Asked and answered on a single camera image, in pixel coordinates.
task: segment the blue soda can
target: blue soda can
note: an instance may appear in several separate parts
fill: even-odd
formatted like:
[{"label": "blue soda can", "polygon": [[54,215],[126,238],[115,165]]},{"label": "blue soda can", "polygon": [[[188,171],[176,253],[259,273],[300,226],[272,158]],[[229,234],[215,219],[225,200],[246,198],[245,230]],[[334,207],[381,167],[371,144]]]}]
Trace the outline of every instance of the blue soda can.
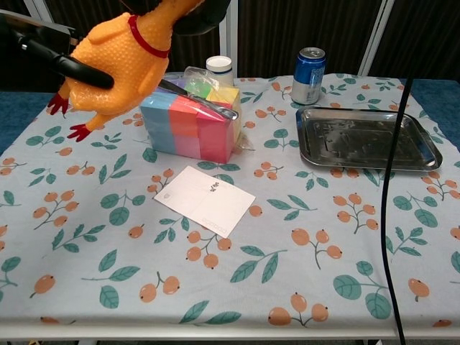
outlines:
[{"label": "blue soda can", "polygon": [[303,48],[297,55],[291,98],[300,104],[313,104],[319,99],[326,53],[320,48]]}]

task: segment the silver metal tray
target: silver metal tray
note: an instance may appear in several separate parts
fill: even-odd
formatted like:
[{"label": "silver metal tray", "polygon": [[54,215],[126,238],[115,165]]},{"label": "silver metal tray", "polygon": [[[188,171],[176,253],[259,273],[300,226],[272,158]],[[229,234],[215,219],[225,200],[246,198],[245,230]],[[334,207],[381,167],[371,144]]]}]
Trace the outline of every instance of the silver metal tray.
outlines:
[{"label": "silver metal tray", "polygon": [[[394,111],[306,106],[296,113],[300,153],[315,165],[385,169]],[[443,157],[416,119],[405,114],[393,169],[435,170]]]}]

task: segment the white bottle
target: white bottle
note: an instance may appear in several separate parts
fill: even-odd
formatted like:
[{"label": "white bottle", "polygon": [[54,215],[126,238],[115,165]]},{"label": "white bottle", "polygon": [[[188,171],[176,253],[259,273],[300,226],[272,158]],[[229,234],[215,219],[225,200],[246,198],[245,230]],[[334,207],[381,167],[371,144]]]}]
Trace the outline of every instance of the white bottle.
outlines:
[{"label": "white bottle", "polygon": [[233,70],[231,69],[231,58],[217,55],[206,60],[206,69],[213,73],[213,78],[219,83],[233,86]]}]

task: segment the floral tablecloth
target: floral tablecloth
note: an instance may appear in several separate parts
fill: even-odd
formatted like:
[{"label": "floral tablecloth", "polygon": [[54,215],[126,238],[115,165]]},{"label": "floral tablecloth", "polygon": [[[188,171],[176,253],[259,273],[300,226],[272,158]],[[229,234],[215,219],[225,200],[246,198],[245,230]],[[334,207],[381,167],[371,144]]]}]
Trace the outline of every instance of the floral tablecloth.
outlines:
[{"label": "floral tablecloth", "polygon": [[[93,114],[46,110],[0,159],[0,323],[394,328],[380,254],[383,172],[301,160],[292,77],[242,78],[247,142],[228,164],[150,147],[135,109],[76,144]],[[396,79],[331,74],[318,105],[396,110]],[[405,327],[460,326],[460,155],[396,172],[387,250]],[[153,200],[191,165],[256,196],[229,239]]]}]

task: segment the orange rubber chicken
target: orange rubber chicken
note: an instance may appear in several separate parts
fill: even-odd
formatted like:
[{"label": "orange rubber chicken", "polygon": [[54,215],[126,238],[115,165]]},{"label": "orange rubber chicken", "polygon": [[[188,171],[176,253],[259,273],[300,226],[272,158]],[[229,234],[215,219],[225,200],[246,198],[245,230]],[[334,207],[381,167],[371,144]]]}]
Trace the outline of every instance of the orange rubber chicken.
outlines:
[{"label": "orange rubber chicken", "polygon": [[68,99],[77,110],[96,111],[85,124],[72,126],[79,142],[94,129],[126,113],[156,89],[169,60],[174,23],[203,0],[162,0],[144,16],[121,16],[96,25],[72,52],[75,59],[108,73],[114,86],[104,90],[66,78],[48,104],[51,114],[67,111]]}]

